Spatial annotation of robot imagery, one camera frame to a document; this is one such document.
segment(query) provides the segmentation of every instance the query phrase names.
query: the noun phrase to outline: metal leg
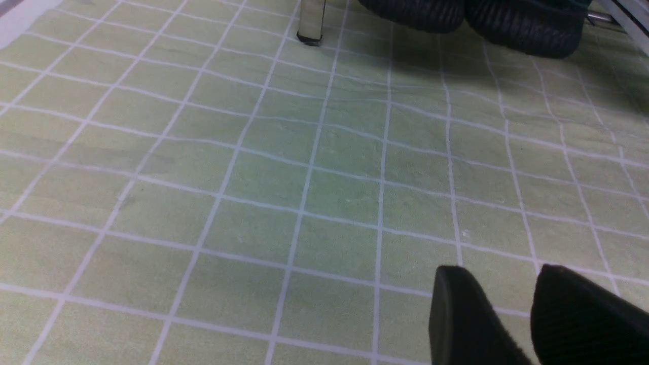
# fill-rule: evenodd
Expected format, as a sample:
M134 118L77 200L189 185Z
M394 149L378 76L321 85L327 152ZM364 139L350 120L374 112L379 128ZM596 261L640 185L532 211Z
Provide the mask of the metal leg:
M302 0L297 39L306 45L320 45L326 0Z

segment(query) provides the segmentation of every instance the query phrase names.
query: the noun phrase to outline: floor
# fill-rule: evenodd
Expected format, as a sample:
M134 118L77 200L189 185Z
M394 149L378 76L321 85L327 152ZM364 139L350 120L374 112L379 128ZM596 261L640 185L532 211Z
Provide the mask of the floor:
M543 60L330 0L313 48L229 1L57 0L0 49L1 364L426 364L441 264L531 356L544 263L649 309L625 35Z

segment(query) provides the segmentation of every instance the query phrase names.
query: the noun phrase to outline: grid square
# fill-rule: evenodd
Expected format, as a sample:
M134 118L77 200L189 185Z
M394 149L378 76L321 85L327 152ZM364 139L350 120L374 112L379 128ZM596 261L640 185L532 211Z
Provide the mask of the grid square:
M435 283L435 270L442 265L457 264L458 253L453 245L383 232L383 284L431 292Z
M223 37L226 28L226 23L214 23L179 14L165 28L164 34L216 45Z
M3 87L0 88L0 101L11 102L15 99L38 74L0 64L0 79L3 80Z
M226 194L262 203L297 208L302 200L306 168L240 153Z
M270 14L259 10L244 8L239 13L235 25L257 28L263 31L283 34L291 18L277 14Z
M450 193L448 158L389 145L386 180L433 192Z
M378 352L430 362L428 324L422 321L430 316L430 298L382 290L380 300Z
M588 102L581 104L550 95L548 96L548 104L552 115L556 118L566 121L582 121L582 123L590 123L601 129L601 126L597 123L597 115L593 112L592 108L587 106Z
M282 43L282 37L246 28L230 28L223 47L236 51L274 57Z
M182 0L130 0L130 2L164 10L176 10L182 4Z
M415 148L446 153L446 121L392 107L389 139Z
M195 244L214 199L165 186L136 182L113 223L114 231Z
M110 13L106 21L155 32L162 28L170 16L171 13L161 10L121 3Z
M21 104L85 117L107 90L103 86L45 76L25 95Z
M328 3L325 6L326 10L324 12L323 28L340 29L340 26L343 24L343 15L345 12L336 8L332 8Z
M336 61L336 73L369 82L387 82L388 59L340 53Z
M536 217L528 220L539 259L605 271L590 228Z
M34 359L34 364L146 363L162 321L112 310L66 303ZM88 344L105 344L102 351Z
M0 116L0 149L51 158L78 127L66 118L11 108Z
M380 177L383 144L351 132L324 127L315 165L366 177Z
M598 232L604 256L611 272L617 275L649 279L647 241L617 233Z
M263 364L268 342L234 334L172 324L158 358L159 365Z
M137 131L162 133L179 104L130 90L113 90L94 120Z
M442 88L392 86L392 102L415 108L416 112L422 114L433 113L437 118L446 118L448 103L446 92Z
M182 12L201 18L230 23L237 12L237 6L220 1L189 0Z
M453 161L455 193L487 203L519 207L514 179L509 171Z
M152 44L144 57L199 68L207 61L213 50L206 45L162 36Z
M580 184L632 193L629 179L622 165L603 158L570 155L570 163Z
M284 270L201 255L178 316L270 333L283 279Z
M457 157L509 167L505 136L501 134L453 122L450 125L450 149Z
M120 175L53 166L19 211L101 227L127 181Z
M39 162L0 155L0 171L11 171L0 179L0 208L10 209L42 168Z
M583 189L596 225L649 236L649 220L636 198Z
M293 13L293 9L295 8L295 0L249 0L247 6L288 16Z
M547 113L545 98L540 91L518 84L509 84L502 92L502 104L505 107L526 113Z
M369 365L370 360L352 355L320 351L307 347L277 344L273 353L272 365L310 364L310 365Z
M326 104L324 122L340 125L383 138L387 106L382 101L331 100Z
M617 286L622 298L645 311L649 310L649 286L624 280L618 280Z
M370 286L293 273L279 335L369 351L373 308Z
M285 264L296 220L294 213L222 201L204 246Z
M530 256L525 224L519 213L465 201L456 204L463 242Z
M306 164L316 128L294 121L256 119L246 132L243 147Z
M237 113L251 113L262 89L203 73L190 97L192 103L222 108Z
M269 86L313 97L326 96L330 75L309 69L277 64Z
M106 237L72 295L168 313L191 252Z
M320 47L304 47L300 42L286 42L280 52L279 60L300 66L331 71L336 52Z
M517 139L510 139L509 146L518 172L564 181L572 180L562 150Z
M263 96L258 116L317 122L323 100L268 90Z
M444 53L442 65L444 72L451 75L462 75L473 79L491 77L487 63L481 58L475 59L474 57Z
M48 10L32 24L29 30L65 42L76 42L93 24L91 20Z
M625 167L640 196L649 198L649 170L630 165Z
M362 55L387 58L390 55L389 40L362 33L344 32L340 48Z
M182 100L190 90L197 74L192 69L140 61L122 84Z
M554 120L505 109L510 135L534 138L561 145L561 127Z
M232 159L233 150L204 142L164 141L142 173L208 191L218 191Z
M81 44L137 56L152 39L149 33L102 23L88 33Z
M462 248L464 266L476 277L494 307L532 307L536 271L530 261Z
M390 22L375 15L349 12L345 29L372 34L381 38L390 37Z
M68 146L61 160L133 172L155 142L155 138L87 125Z
M588 103L588 97L583 92L582 83L578 79L569 79L548 71L542 71L541 75L548 95Z
M58 8L74 14L99 19L115 6L116 2L116 0L95 1L92 3L77 0L63 0Z
M294 265L361 280L374 279L376 230L304 217Z
M248 117L186 105L169 135L236 144L247 123Z
M0 292L0 361L18 364L25 359L50 317L55 299Z
M0 49L0 61L43 70L66 50L64 44L25 34Z
M519 186L527 211L587 220L579 192L573 184L519 175Z
M110 53L74 48L54 67L55 73L96 82L112 84L133 63L132 60Z
M445 197L386 186L383 214L384 226L390 229L454 237L450 199Z
M270 58L244 55L221 49L210 61L207 68L215 73L263 85L272 65L273 61Z
M11 217L0 226L0 281L62 292L92 245L94 233Z
M378 219L377 182L313 171L305 209L316 214L375 224Z
M401 92L393 93L393 97L398 98ZM334 75L334 82L331 85L330 100L387 100L387 88L384 85L373 84L365 81L350 79ZM394 102L403 101L402 99L393 99Z

